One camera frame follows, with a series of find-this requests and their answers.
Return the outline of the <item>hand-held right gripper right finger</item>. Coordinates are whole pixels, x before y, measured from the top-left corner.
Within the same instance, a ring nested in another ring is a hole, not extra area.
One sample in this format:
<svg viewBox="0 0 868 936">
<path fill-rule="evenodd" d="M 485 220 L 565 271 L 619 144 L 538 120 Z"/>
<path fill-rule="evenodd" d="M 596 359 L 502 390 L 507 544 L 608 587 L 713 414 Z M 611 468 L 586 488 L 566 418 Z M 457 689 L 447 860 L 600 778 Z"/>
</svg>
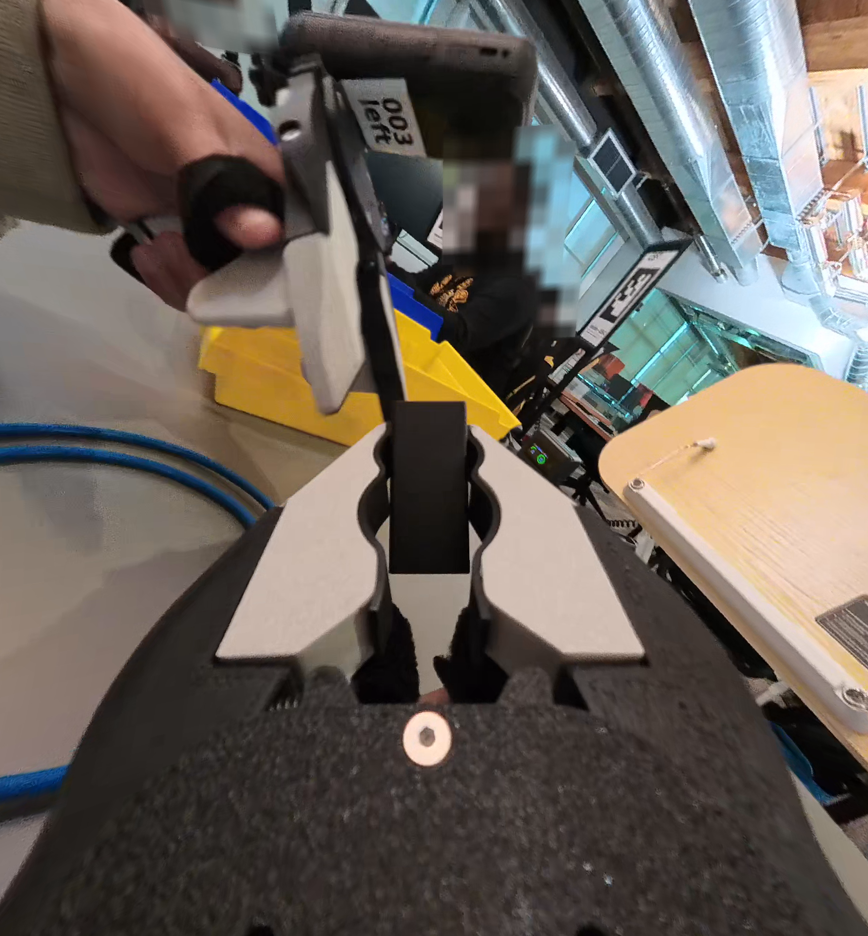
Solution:
<svg viewBox="0 0 868 936">
<path fill-rule="evenodd" d="M 497 701 L 524 670 L 557 685 L 579 667 L 645 663 L 580 508 L 482 429 L 468 438 L 480 544 L 468 605 L 438 658 L 449 699 Z"/>
</svg>

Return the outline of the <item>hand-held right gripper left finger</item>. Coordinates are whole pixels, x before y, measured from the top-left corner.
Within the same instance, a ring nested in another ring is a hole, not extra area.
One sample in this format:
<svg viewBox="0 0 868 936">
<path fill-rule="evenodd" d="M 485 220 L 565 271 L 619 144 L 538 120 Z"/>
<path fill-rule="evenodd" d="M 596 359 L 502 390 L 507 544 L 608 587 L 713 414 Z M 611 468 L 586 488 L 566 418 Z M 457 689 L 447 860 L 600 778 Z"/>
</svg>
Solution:
<svg viewBox="0 0 868 936">
<path fill-rule="evenodd" d="M 385 551 L 384 445 L 370 430 L 290 497 L 216 650 L 223 664 L 283 663 L 300 680 L 334 667 L 363 701 L 415 701 L 409 627 L 393 606 Z"/>
</svg>

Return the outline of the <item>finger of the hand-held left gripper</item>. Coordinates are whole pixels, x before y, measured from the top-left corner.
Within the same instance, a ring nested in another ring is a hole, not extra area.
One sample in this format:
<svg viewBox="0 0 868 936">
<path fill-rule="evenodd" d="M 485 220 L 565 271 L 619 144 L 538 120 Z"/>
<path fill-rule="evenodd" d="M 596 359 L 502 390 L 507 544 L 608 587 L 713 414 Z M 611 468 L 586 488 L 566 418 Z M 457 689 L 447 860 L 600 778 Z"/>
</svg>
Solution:
<svg viewBox="0 0 868 936">
<path fill-rule="evenodd" d="M 357 286 L 359 244 L 346 195 L 325 167 L 329 232 L 288 239 L 283 262 L 303 374 L 323 415 L 334 415 L 366 363 Z"/>
<path fill-rule="evenodd" d="M 405 374 L 386 260 L 393 246 L 391 227 L 376 192 L 370 154 L 360 155 L 357 179 L 366 228 L 360 230 L 357 287 L 361 303 L 361 330 L 366 360 L 381 404 L 407 400 Z"/>
</svg>

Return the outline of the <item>yellow plastic bin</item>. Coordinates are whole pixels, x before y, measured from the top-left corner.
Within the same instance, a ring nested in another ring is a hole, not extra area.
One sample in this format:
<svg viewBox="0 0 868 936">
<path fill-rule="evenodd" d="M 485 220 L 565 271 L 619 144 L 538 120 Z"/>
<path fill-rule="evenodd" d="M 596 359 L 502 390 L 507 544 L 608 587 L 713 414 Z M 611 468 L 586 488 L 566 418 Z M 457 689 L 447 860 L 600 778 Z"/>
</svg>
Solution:
<svg viewBox="0 0 868 936">
<path fill-rule="evenodd" d="M 395 315 L 411 400 L 464 403 L 467 422 L 498 441 L 520 426 L 451 345 L 436 343 L 403 312 Z M 346 447 L 382 421 L 379 398 L 370 392 L 352 392 L 334 415 L 318 410 L 292 329 L 205 328 L 198 365 L 212 374 L 218 404 Z"/>
</svg>

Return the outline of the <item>black network switch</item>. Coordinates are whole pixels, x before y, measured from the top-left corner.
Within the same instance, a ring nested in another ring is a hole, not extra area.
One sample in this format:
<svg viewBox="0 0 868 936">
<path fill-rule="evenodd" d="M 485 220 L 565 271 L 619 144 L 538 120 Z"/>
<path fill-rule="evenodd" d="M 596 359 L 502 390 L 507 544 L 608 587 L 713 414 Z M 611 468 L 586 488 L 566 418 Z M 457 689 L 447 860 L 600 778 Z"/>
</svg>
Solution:
<svg viewBox="0 0 868 936">
<path fill-rule="evenodd" d="M 389 570 L 465 575 L 470 569 L 467 425 L 458 402 L 394 404 Z"/>
</svg>

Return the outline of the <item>person's left forearm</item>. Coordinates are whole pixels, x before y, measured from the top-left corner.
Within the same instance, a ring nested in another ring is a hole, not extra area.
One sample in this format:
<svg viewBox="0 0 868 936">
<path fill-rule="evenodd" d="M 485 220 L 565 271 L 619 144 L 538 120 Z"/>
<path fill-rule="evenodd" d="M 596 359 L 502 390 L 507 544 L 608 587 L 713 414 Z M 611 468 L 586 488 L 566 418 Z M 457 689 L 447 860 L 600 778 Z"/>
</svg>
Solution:
<svg viewBox="0 0 868 936">
<path fill-rule="evenodd" d="M 0 1 L 0 240 L 22 221 L 114 229 L 77 181 L 52 94 L 41 3 Z"/>
</svg>

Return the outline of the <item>person's left hand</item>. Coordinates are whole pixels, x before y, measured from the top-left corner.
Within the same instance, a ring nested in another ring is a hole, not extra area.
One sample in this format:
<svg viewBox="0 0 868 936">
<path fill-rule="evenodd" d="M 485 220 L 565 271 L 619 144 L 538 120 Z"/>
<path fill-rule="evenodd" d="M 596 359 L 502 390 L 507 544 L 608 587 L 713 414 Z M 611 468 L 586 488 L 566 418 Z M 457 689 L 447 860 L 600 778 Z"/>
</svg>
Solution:
<svg viewBox="0 0 868 936">
<path fill-rule="evenodd" d="M 247 159 L 278 184 L 278 150 L 164 39 L 113 1 L 42 2 L 61 123 L 82 189 L 110 219 L 179 214 L 177 175 Z"/>
</svg>

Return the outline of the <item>blue plastic bin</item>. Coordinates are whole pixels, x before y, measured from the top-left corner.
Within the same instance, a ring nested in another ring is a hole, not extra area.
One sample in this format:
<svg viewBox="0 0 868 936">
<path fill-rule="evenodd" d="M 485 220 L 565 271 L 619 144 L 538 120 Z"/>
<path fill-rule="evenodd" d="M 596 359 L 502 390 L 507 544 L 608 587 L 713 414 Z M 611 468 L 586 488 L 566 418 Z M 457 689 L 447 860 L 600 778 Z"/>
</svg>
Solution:
<svg viewBox="0 0 868 936">
<path fill-rule="evenodd" d="M 244 100 L 241 100 L 241 98 L 237 95 L 233 94 L 218 79 L 215 78 L 212 81 L 211 86 L 214 87 L 227 101 L 229 101 L 233 107 L 242 113 L 243 116 L 252 125 L 254 125 L 257 130 L 269 140 L 270 143 L 277 145 L 275 130 L 264 114 L 254 109 L 252 105 L 248 104 Z M 403 313 L 412 321 L 428 329 L 431 338 L 436 341 L 440 336 L 440 330 L 442 328 L 442 316 L 428 309 L 422 303 L 413 298 L 413 291 L 408 289 L 407 284 L 403 283 L 396 276 L 392 275 L 392 273 L 388 273 L 388 280 L 393 300 L 393 308 L 398 312 Z"/>
</svg>

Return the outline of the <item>black device with green light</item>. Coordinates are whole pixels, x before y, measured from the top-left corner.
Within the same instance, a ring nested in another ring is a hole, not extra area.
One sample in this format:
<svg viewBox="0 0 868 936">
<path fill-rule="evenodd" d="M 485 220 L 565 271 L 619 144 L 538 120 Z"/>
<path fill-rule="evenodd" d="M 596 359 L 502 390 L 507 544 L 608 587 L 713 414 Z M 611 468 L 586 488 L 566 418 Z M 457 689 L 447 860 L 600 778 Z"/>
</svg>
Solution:
<svg viewBox="0 0 868 936">
<path fill-rule="evenodd" d="M 546 480 L 561 487 L 579 477 L 583 462 L 553 434 L 539 429 L 521 439 L 520 455 Z"/>
</svg>

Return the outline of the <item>light wooden board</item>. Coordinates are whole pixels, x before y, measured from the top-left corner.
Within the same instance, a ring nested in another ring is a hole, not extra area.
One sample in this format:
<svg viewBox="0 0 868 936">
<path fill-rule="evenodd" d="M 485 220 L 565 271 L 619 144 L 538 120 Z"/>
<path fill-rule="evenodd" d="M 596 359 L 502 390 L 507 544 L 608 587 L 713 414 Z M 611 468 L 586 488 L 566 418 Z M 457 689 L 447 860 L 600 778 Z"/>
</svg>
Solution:
<svg viewBox="0 0 868 936">
<path fill-rule="evenodd" d="M 868 392 L 755 366 L 616 436 L 599 468 L 868 769 Z"/>
</svg>

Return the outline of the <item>black white marker sign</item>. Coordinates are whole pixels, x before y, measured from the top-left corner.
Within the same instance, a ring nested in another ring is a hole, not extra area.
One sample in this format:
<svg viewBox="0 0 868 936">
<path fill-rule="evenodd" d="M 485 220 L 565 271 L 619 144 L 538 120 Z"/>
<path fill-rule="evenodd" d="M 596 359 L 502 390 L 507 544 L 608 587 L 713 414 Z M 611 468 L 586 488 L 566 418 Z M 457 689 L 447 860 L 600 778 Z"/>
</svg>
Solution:
<svg viewBox="0 0 868 936">
<path fill-rule="evenodd" d="M 684 238 L 644 248 L 577 333 L 580 348 L 588 353 L 604 345 L 618 326 L 656 288 L 692 242 L 692 239 Z"/>
</svg>

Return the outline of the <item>silver ventilation duct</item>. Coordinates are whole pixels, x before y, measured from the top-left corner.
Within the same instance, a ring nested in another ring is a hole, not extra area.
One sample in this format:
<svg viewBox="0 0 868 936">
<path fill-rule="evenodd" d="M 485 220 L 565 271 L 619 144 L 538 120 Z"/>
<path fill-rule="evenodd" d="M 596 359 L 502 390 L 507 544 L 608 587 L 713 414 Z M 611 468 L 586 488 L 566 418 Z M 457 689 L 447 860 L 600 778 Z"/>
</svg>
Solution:
<svg viewBox="0 0 868 936">
<path fill-rule="evenodd" d="M 824 190 L 794 1 L 691 1 L 771 245 L 808 263 L 802 216 Z"/>
</svg>

